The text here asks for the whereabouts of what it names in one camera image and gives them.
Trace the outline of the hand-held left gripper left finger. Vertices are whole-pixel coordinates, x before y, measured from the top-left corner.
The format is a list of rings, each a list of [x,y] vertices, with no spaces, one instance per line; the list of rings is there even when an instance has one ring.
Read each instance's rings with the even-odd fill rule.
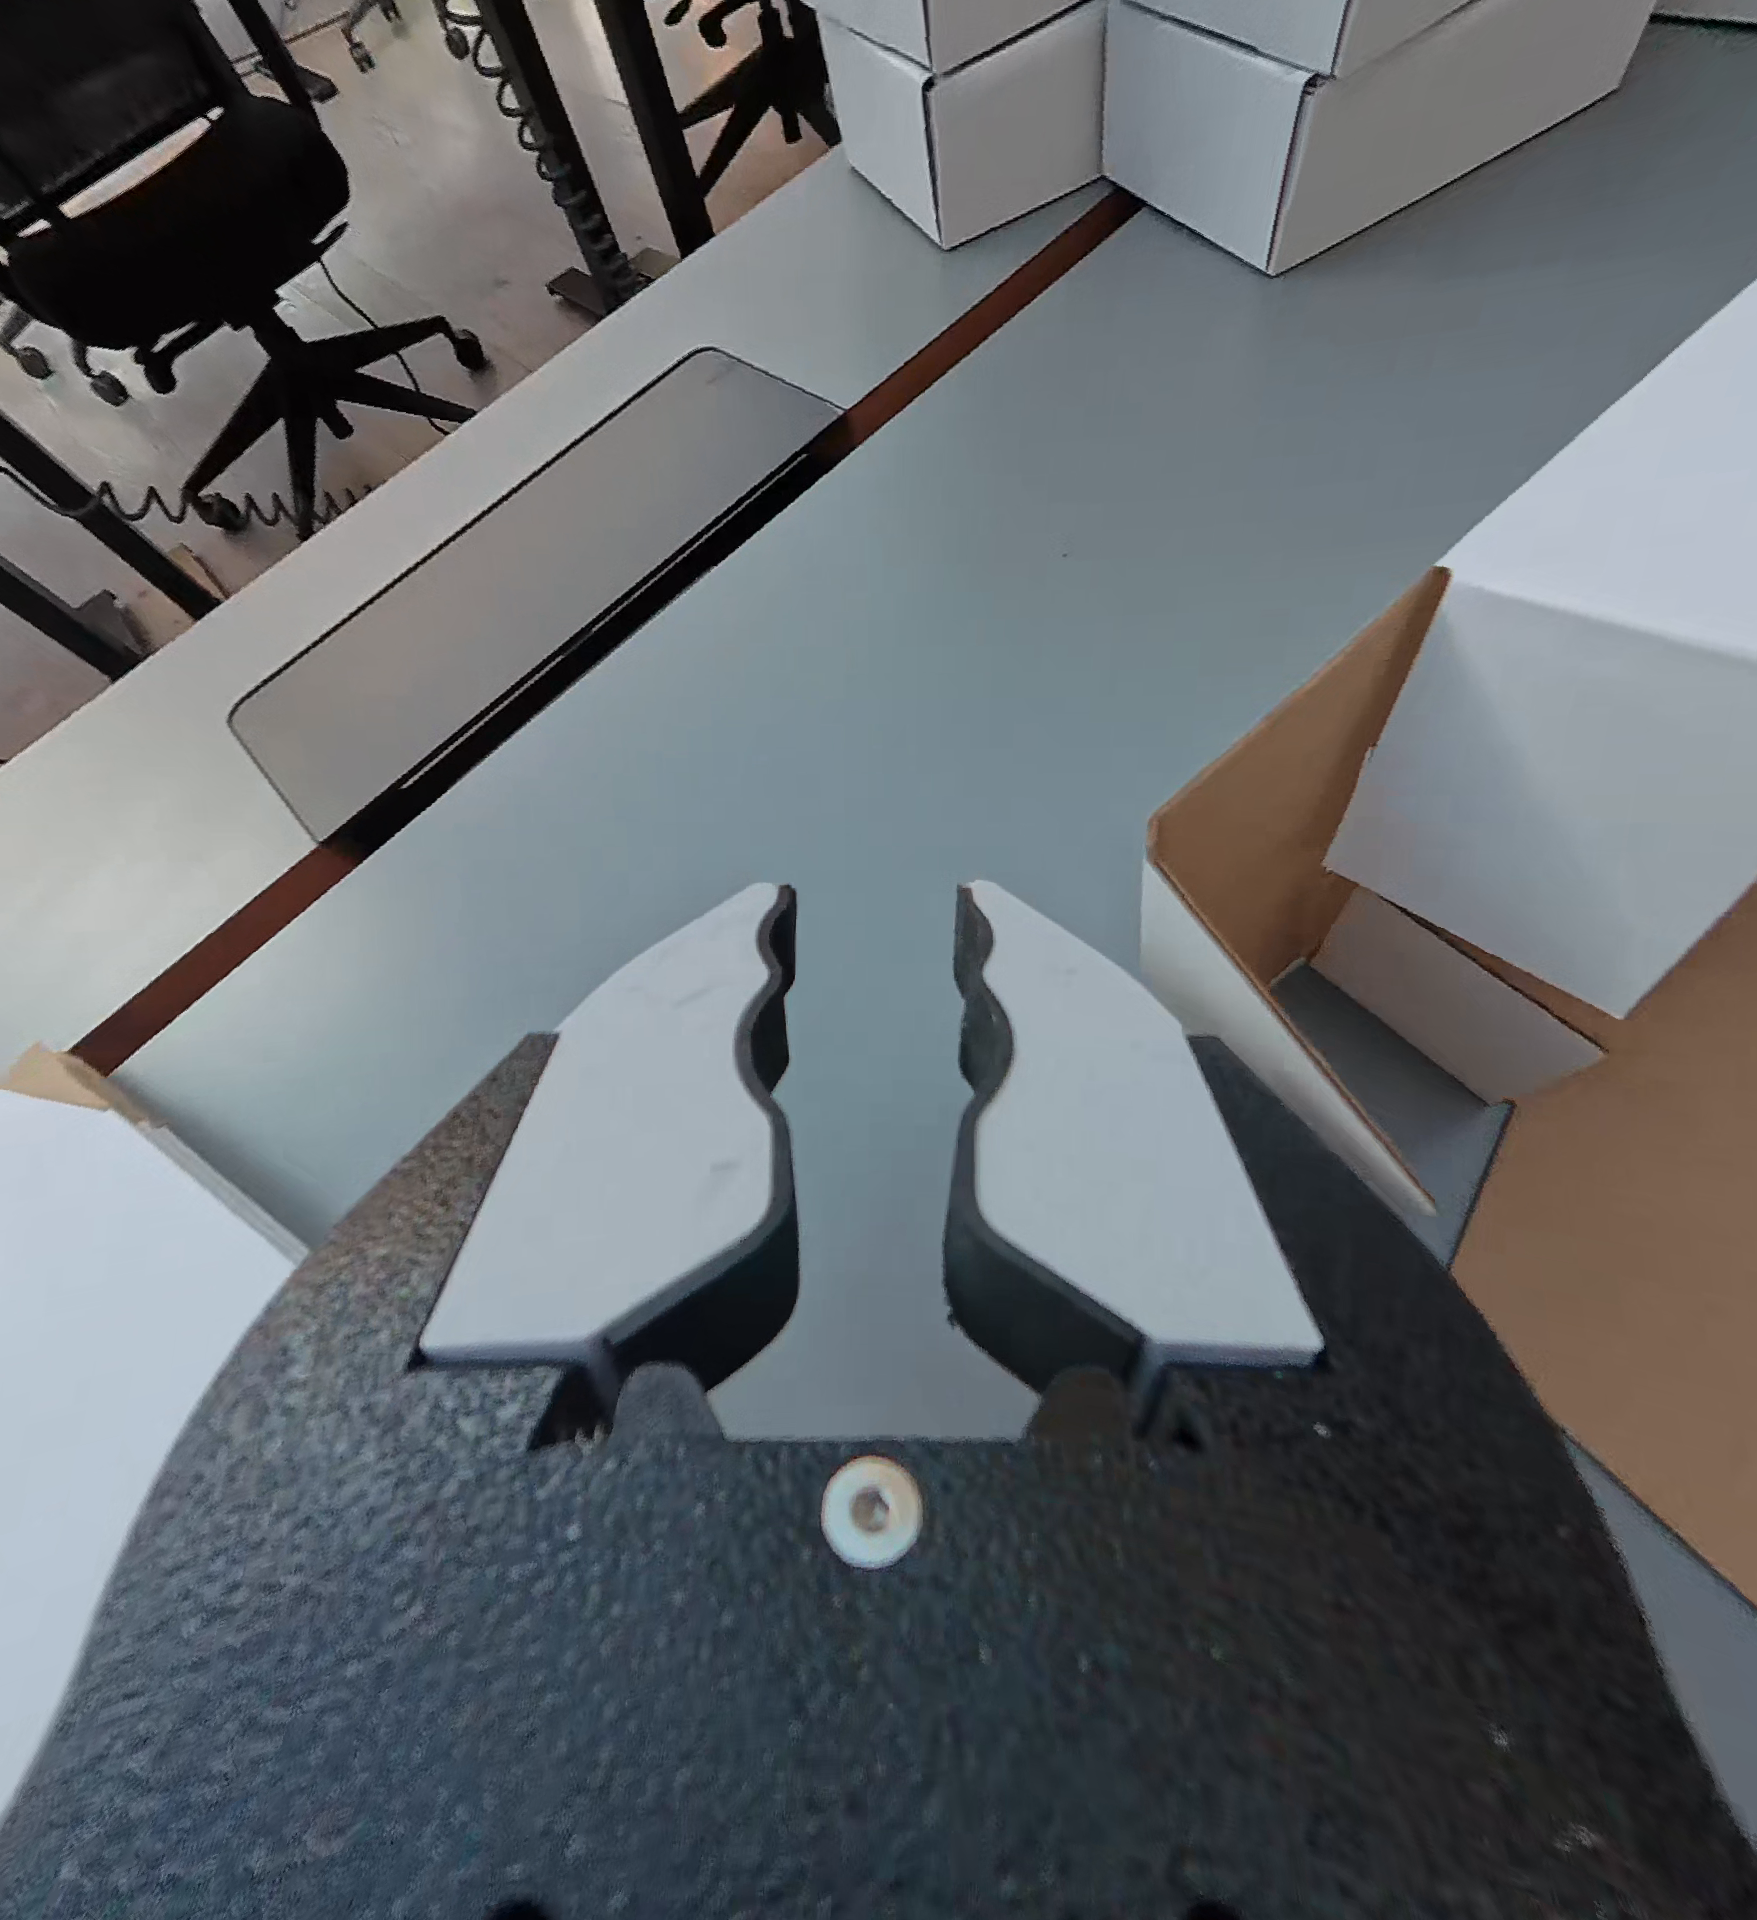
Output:
[[[433,1368],[555,1366],[610,1427],[625,1381],[711,1391],[799,1297],[789,1120],[796,898],[757,882],[625,962],[553,1051],[417,1342]]]

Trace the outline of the flat white cardboard sheet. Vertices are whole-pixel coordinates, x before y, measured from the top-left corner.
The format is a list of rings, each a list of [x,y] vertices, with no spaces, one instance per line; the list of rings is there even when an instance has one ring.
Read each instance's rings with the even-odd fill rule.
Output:
[[[307,1256],[75,1055],[0,1080],[0,1819],[156,1477]]]

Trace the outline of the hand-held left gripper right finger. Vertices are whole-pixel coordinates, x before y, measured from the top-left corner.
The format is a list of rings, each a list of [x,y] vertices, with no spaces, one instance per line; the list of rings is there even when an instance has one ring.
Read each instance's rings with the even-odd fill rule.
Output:
[[[1311,1368],[1323,1334],[1179,1020],[984,880],[956,889],[953,973],[956,1330],[1036,1393],[1103,1374],[1137,1424],[1183,1370]]]

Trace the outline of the white cardboard box brown inside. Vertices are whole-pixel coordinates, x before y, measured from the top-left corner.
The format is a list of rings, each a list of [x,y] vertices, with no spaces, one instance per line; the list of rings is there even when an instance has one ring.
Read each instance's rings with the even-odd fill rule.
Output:
[[[1757,278],[1148,830],[1142,967],[1404,1217],[1314,968],[1513,1116],[1456,1275],[1757,1610]]]

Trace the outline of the black office chair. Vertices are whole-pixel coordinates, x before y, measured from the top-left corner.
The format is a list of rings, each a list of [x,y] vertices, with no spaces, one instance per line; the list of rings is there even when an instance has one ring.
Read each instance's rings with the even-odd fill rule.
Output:
[[[0,3],[0,295],[80,350],[129,353],[152,389],[218,333],[242,333],[264,370],[184,485],[179,513],[236,533],[253,503],[211,483],[281,427],[288,520],[321,522],[321,430],[347,409],[451,430],[475,408],[371,370],[430,340],[468,371],[479,337],[443,314],[300,337],[285,289],[344,237],[346,157],[283,46],[256,45],[283,94],[253,94],[196,5]]]
[[[831,112],[818,10],[803,3],[758,3],[758,45],[723,78],[677,110],[683,130],[721,117],[711,154],[698,167],[698,186],[708,191],[742,151],[758,121],[772,114],[784,144],[818,131],[826,146],[840,146],[841,131]]]

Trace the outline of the black desk leg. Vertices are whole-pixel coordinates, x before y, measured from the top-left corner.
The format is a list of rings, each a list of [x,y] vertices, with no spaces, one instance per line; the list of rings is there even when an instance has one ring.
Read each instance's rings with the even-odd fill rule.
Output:
[[[672,231],[677,258],[715,237],[666,63],[643,3],[595,3],[625,105]]]
[[[0,409],[0,476],[38,498],[48,513],[75,522],[142,584],[188,617],[205,617],[225,595],[205,577],[159,548],[99,488],[88,488],[24,426]],[[117,611],[112,594],[75,608],[0,552],[0,608],[109,682],[146,660],[146,648]]]

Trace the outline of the stack of white boxes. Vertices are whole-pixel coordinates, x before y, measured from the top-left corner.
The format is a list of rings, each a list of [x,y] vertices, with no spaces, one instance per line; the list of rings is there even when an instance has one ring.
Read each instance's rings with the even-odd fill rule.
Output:
[[[850,166],[943,250],[1107,180],[1276,276],[1624,81],[1649,3],[821,3]]]

